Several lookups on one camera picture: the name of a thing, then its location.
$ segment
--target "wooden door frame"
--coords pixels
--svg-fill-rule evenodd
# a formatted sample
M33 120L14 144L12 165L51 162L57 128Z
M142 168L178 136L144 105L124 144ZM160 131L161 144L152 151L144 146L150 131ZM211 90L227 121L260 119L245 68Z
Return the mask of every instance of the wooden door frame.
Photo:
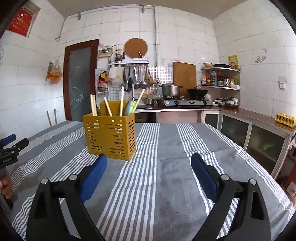
M84 49L91 47L91 57L90 57L90 65L89 65L89 86L92 94L95 94L95 71L97 66L97 55L98 55L98 46L99 40L90 40L82 43L70 45L66 47L65 57L64 57L64 71L63 71L63 92L64 92L64 107L65 107L65 116L66 120L71 121L71 106L69 99L69 58L70 54L74 50Z

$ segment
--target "pot lid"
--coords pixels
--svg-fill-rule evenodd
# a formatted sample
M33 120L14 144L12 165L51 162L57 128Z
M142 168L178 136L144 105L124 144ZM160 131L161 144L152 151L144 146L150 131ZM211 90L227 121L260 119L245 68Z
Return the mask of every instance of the pot lid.
M173 83L167 83L167 84L163 84L162 85L163 87L181 87L181 86L179 86L179 85L174 85Z

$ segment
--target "corner shelf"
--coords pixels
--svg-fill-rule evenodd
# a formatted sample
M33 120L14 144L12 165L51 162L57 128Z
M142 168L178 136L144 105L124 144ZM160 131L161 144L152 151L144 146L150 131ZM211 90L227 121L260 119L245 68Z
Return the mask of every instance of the corner shelf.
M242 90L235 89L235 88L220 87L220 86L210 86L210 85L202 85L201 87L202 87L202 88L203 88L203 87L208 87L208 88L218 88L218 89L227 89L227 90L242 91Z
M200 70L208 70L208 69L224 69L224 70L230 70L230 71L235 71L235 72L239 72L239 70L237 69L231 69L231 68L221 68L221 67L210 67L210 68L201 68Z

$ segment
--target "wooden cutting board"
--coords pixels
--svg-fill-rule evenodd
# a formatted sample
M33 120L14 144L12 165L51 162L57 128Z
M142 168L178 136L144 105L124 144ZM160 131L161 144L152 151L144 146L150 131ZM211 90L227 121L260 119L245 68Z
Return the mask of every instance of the wooden cutting board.
M174 84L184 86L181 88L181 96L188 95L187 89L193 89L197 84L195 64L173 62Z

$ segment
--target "egg carton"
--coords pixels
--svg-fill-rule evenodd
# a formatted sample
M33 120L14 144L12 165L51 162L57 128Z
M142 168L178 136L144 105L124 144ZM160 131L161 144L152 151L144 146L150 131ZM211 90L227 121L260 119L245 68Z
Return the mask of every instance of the egg carton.
M287 125L289 127L295 127L296 126L296 117L286 115L284 113L277 114L275 120L279 123L282 123L284 125Z

